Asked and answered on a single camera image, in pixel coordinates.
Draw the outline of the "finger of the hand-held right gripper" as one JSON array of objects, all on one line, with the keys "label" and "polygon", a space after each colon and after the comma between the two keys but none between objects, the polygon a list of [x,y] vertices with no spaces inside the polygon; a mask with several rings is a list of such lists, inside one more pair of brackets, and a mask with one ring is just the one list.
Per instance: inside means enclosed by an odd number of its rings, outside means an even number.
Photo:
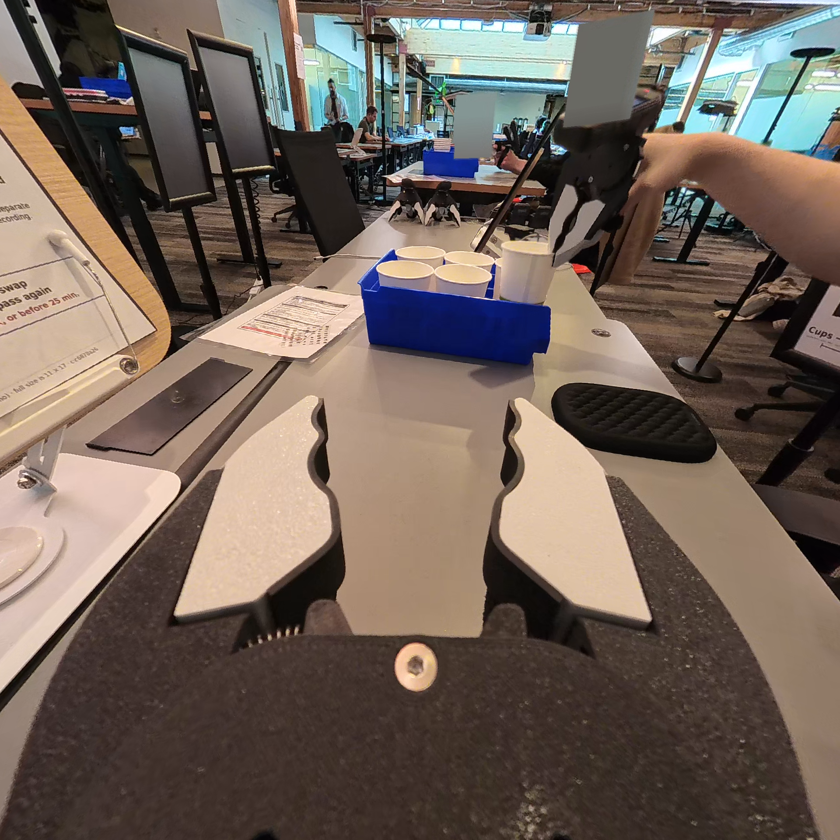
[{"label": "finger of the hand-held right gripper", "polygon": [[561,254],[565,239],[576,224],[581,198],[575,185],[564,185],[563,190],[557,187],[555,192],[557,201],[549,221],[548,251],[552,256],[552,265],[560,266],[566,261]]},{"label": "finger of the hand-held right gripper", "polygon": [[556,267],[571,263],[580,252],[597,242],[602,235],[602,223],[598,218],[604,208],[601,200],[589,201],[565,218],[555,238]]}]

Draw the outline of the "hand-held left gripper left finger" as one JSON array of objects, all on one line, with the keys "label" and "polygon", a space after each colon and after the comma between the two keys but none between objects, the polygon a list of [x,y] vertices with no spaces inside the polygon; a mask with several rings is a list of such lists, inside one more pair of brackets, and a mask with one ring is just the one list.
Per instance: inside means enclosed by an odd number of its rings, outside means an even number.
[{"label": "hand-held left gripper left finger", "polygon": [[258,636],[300,631],[343,582],[329,431],[308,395],[227,460],[173,613],[179,624],[242,616]]}]

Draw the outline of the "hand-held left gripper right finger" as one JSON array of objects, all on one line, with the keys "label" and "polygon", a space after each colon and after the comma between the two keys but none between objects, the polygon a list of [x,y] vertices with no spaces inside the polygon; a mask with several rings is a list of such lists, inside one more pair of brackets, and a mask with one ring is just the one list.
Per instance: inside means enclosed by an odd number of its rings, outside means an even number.
[{"label": "hand-held left gripper right finger", "polygon": [[647,631],[654,617],[606,473],[524,398],[503,428],[490,515],[490,606],[521,608],[530,637],[563,642],[581,619]]}]

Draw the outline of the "blue plastic bin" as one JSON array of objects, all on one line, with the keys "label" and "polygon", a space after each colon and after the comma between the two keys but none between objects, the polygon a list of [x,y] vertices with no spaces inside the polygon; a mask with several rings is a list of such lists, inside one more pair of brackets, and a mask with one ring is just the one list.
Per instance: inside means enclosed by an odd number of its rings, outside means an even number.
[{"label": "blue plastic bin", "polygon": [[393,249],[359,281],[370,343],[512,364],[528,364],[535,353],[547,352],[551,309],[495,299],[495,269],[485,296],[476,298],[382,287],[379,268],[390,263],[396,263]]},{"label": "blue plastic bin", "polygon": [[458,158],[455,147],[449,150],[425,150],[423,152],[423,173],[444,180],[471,179],[480,167],[478,158]]}]

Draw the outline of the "person's right forearm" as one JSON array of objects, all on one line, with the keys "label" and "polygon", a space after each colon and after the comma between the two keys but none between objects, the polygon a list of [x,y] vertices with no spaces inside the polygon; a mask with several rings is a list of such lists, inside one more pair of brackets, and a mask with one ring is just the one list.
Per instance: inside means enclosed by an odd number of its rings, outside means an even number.
[{"label": "person's right forearm", "polygon": [[838,285],[838,163],[723,138],[709,142],[693,175],[783,259]]}]

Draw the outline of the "person's right hand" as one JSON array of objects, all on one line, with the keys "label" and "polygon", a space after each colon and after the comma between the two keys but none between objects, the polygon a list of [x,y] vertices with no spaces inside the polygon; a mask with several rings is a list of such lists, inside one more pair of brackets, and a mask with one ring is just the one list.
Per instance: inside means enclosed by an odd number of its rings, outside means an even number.
[{"label": "person's right hand", "polygon": [[665,194],[682,182],[702,184],[706,134],[649,133],[629,201]]}]

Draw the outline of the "tan jacket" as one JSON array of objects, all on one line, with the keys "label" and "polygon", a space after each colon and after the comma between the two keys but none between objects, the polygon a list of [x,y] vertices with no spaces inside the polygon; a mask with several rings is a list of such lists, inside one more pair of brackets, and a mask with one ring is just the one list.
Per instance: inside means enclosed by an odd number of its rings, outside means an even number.
[{"label": "tan jacket", "polygon": [[665,203],[664,191],[643,191],[623,210],[623,223],[613,240],[613,250],[600,284],[626,286],[634,281],[657,234]]}]

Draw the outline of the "black wrist rest pad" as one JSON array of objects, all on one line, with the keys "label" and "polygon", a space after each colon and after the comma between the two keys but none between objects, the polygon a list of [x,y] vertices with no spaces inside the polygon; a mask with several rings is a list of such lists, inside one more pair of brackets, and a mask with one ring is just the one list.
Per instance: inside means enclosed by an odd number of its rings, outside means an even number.
[{"label": "black wrist rest pad", "polygon": [[590,449],[682,464],[706,463],[718,451],[700,416],[672,395],[574,382],[554,392],[551,408],[555,422]]}]

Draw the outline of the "idle black white gripper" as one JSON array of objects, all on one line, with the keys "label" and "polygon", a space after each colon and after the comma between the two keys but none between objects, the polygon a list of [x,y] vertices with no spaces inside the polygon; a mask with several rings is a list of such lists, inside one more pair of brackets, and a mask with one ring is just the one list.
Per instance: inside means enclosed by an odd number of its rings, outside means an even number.
[{"label": "idle black white gripper", "polygon": [[428,227],[432,223],[452,222],[461,225],[461,218],[457,202],[452,194],[451,181],[440,181],[426,205],[423,215],[423,225]]},{"label": "idle black white gripper", "polygon": [[425,225],[424,204],[411,178],[402,179],[401,191],[386,217],[392,221],[401,214],[408,220],[418,220],[421,225]]}]

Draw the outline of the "black flat plate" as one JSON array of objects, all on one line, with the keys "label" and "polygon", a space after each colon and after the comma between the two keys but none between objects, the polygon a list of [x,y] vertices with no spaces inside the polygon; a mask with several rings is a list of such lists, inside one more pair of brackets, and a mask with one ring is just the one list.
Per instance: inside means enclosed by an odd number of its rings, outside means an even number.
[{"label": "black flat plate", "polygon": [[251,372],[243,365],[208,359],[87,442],[87,447],[155,455]]}]

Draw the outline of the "white stand base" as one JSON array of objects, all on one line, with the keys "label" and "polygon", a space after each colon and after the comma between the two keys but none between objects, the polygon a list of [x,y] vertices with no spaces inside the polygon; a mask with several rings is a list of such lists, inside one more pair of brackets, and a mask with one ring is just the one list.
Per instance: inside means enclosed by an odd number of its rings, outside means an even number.
[{"label": "white stand base", "polygon": [[46,484],[1,479],[1,690],[95,592],[181,490],[166,470],[61,453]]}]

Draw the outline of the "black floor lamp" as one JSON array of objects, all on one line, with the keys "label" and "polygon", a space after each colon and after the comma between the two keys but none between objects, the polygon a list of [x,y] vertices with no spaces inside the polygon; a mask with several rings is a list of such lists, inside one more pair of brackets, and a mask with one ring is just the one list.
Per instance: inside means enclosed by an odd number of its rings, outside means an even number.
[{"label": "black floor lamp", "polygon": [[[793,97],[797,86],[799,85],[801,79],[805,75],[813,60],[829,57],[833,54],[835,50],[835,47],[803,47],[799,49],[794,49],[791,52],[792,58],[802,60],[801,67],[797,73],[797,76],[794,79],[793,84],[791,85],[791,88],[788,90],[788,93],[785,96],[785,99],[782,105],[780,106],[776,117],[773,119],[771,126],[769,127],[767,133],[763,138],[763,145],[770,145],[773,132],[775,131],[775,128],[779,120],[781,119],[782,114],[787,109],[787,106],[791,98]],[[720,383],[722,380],[722,372],[718,366],[716,366],[714,363],[711,363],[710,357],[712,355],[712,352],[714,351],[714,349],[717,348],[724,334],[734,322],[735,318],[739,315],[743,305],[751,297],[756,288],[765,280],[765,277],[772,275],[777,269],[779,270],[776,273],[776,276],[778,277],[785,267],[787,267],[786,261],[779,257],[775,251],[771,251],[767,259],[763,263],[759,264],[759,266],[757,266],[751,280],[745,286],[739,298],[735,300],[733,306],[728,311],[728,314],[721,321],[720,327],[709,341],[709,344],[705,348],[703,353],[697,358],[685,356],[673,360],[671,364],[673,370],[679,375],[682,375],[685,378],[690,379],[694,382],[700,382],[705,384]]]},{"label": "black floor lamp", "polygon": [[380,208],[387,207],[387,136],[385,127],[385,46],[396,44],[397,38],[393,34],[386,32],[371,33],[366,36],[366,41],[372,45],[378,46],[381,72],[381,86],[380,86],[380,123],[381,123],[381,196],[373,200],[373,204]]}]

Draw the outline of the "laminated paper sheet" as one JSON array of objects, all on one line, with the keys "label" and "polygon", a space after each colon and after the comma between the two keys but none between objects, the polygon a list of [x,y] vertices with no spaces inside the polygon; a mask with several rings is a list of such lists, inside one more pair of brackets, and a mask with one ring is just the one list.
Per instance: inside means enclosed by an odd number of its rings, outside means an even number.
[{"label": "laminated paper sheet", "polygon": [[363,314],[359,296],[294,287],[203,332],[201,339],[284,361],[305,361]]}]

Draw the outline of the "beige cloth heap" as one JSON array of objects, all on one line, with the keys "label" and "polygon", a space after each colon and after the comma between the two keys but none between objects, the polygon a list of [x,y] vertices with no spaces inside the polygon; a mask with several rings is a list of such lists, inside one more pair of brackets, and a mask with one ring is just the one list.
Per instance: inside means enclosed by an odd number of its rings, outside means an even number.
[{"label": "beige cloth heap", "polygon": [[763,283],[746,298],[734,320],[786,321],[793,314],[804,291],[804,286],[787,275],[770,283]]}]

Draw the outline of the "black office chair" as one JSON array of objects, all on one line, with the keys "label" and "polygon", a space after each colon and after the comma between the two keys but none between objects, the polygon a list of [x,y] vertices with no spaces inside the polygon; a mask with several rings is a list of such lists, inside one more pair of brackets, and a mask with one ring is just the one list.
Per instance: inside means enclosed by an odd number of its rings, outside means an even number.
[{"label": "black office chair", "polygon": [[269,131],[320,256],[329,259],[365,231],[334,138],[323,131]]}]

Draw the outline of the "framed floor sign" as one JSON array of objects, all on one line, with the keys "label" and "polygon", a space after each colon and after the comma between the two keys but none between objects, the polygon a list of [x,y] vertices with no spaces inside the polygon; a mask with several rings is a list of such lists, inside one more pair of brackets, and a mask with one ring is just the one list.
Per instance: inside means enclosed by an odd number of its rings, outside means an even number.
[{"label": "framed floor sign", "polygon": [[839,383],[839,286],[811,279],[771,358]]}]

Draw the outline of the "wooden instruction board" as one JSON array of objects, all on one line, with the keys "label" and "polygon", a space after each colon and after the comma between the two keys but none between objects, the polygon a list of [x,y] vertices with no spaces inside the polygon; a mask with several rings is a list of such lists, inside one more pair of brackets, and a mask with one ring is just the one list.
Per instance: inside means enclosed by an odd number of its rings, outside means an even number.
[{"label": "wooden instruction board", "polygon": [[160,363],[161,296],[2,81],[2,464]]}]

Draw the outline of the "black framed sign easel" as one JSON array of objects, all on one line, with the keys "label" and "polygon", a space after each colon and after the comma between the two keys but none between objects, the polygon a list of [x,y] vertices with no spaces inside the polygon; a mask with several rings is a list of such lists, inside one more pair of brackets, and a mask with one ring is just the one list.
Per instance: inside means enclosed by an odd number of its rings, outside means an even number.
[{"label": "black framed sign easel", "polygon": [[209,312],[213,319],[221,319],[221,304],[193,214],[195,207],[214,203],[217,194],[189,57],[154,38],[123,27],[117,30],[163,209],[182,214],[201,277],[204,304],[179,308]]},{"label": "black framed sign easel", "polygon": [[227,203],[241,252],[239,261],[253,265],[258,280],[268,288],[270,263],[250,182],[277,169],[254,51],[247,45],[191,29],[187,35],[213,121]]}]

